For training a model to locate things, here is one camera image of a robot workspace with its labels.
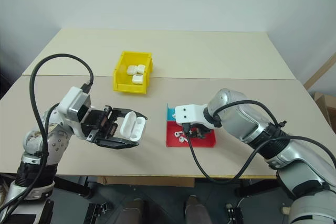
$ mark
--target red tray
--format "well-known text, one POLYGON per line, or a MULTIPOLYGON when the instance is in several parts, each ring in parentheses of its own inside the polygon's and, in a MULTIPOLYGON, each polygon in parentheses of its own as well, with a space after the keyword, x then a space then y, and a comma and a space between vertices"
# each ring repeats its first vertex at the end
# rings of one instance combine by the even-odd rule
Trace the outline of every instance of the red tray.
MULTIPOLYGON (((167 135, 166 135, 166 146, 167 147, 189 147, 187 142, 180 143, 179 138, 175 136, 176 131, 182 131, 182 127, 179 126, 175 121, 167 121, 167 135)), ((216 144, 215 132, 205 134, 205 138, 190 138, 193 147, 204 147, 213 148, 216 144)))

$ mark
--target yellow plastic bin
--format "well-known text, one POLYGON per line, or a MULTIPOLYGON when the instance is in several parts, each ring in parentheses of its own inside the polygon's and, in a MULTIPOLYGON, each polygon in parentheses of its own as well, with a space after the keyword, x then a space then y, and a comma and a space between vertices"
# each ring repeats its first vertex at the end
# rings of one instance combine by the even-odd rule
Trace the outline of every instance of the yellow plastic bin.
POLYGON ((146 90, 150 81, 150 73, 152 71, 153 61, 151 52, 123 51, 113 72, 113 89, 114 91, 146 94, 146 90), (137 66, 140 64, 145 65, 143 83, 134 84, 132 82, 132 76, 127 74, 127 67, 129 65, 137 66))

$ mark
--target person's leg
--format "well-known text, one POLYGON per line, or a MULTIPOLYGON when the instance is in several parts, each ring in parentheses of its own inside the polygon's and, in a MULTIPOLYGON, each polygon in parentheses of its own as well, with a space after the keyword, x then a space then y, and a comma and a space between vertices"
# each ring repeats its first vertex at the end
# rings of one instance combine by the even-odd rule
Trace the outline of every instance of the person's leg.
POLYGON ((128 202, 119 212, 114 224, 141 224, 143 221, 144 202, 141 199, 135 199, 128 202))
POLYGON ((189 196, 184 216, 186 224, 212 224, 208 211, 196 196, 189 196))

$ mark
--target floor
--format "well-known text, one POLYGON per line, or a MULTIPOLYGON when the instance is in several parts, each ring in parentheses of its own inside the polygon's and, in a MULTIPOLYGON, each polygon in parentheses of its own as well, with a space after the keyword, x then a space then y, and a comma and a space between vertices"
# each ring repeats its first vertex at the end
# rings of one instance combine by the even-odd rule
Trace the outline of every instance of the floor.
MULTIPOLYGON (((234 195, 238 184, 214 185, 208 182, 196 182, 194 188, 167 187, 167 186, 127 186, 111 185, 102 186, 95 184, 95 195, 92 202, 102 203, 109 201, 113 209, 99 217, 97 224, 113 223, 118 212, 124 204, 135 198, 142 198, 148 202, 150 210, 150 223, 152 224, 178 224, 184 223, 183 204, 189 195, 197 195, 208 209, 213 224, 228 222, 225 204, 237 204, 240 200, 234 195)), ((55 201, 52 222, 82 224, 85 218, 89 201, 74 194, 58 189, 54 190, 51 199, 55 201)), ((290 206, 291 200, 281 189, 245 198, 242 208, 244 223, 286 223, 280 208, 290 206)))

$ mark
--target beige tabletop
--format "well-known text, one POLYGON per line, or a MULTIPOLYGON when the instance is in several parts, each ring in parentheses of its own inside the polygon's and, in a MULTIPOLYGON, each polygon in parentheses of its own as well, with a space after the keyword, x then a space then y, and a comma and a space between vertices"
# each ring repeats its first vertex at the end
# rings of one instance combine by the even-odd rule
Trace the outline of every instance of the beige tabletop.
MULTIPOLYGON (((122 51, 153 53, 151 77, 295 80, 265 32, 113 30, 64 28, 24 74, 42 58, 68 53, 83 59, 95 76, 111 76, 122 51)), ((55 59, 39 74, 85 76, 71 59, 55 59)))
MULTIPOLYGON (((80 87, 88 77, 39 76, 36 98, 40 113, 59 102, 71 86, 80 87)), ((22 76, 0 100, 0 172, 15 173, 23 152, 22 140, 35 126, 28 93, 29 76, 22 76)), ((287 120, 285 131, 311 137, 336 154, 336 135, 297 80, 227 80, 152 78, 146 95, 118 93, 112 90, 111 77, 95 77, 90 92, 96 108, 111 105, 130 108, 148 117, 138 147, 112 150, 79 140, 75 136, 58 166, 58 174, 68 175, 174 175, 199 176, 201 173, 188 148, 165 147, 166 105, 203 104, 221 88, 245 93, 264 103, 278 121, 287 120)), ((230 177, 241 168, 252 149, 216 130, 214 148, 197 148, 196 155, 204 169, 217 177, 230 177)), ((330 161, 326 154, 312 146, 330 161)), ((253 160, 246 177, 274 177, 260 155, 253 160)))

